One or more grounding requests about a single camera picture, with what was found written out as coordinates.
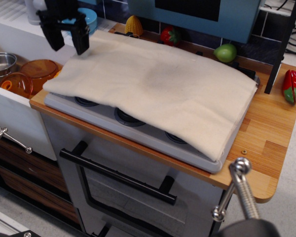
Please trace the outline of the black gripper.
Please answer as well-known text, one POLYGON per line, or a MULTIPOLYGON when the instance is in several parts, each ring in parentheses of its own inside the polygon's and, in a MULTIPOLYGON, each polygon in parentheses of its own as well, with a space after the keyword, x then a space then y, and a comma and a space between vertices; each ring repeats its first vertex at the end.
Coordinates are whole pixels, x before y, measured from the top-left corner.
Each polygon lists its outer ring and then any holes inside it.
POLYGON ((89 26, 86 15, 79 12, 77 0, 45 0, 46 10, 39 10, 40 27, 55 51, 61 49, 65 43, 60 29, 60 22, 65 19, 75 19, 70 32, 74 47, 78 55, 82 55, 89 48, 89 26))

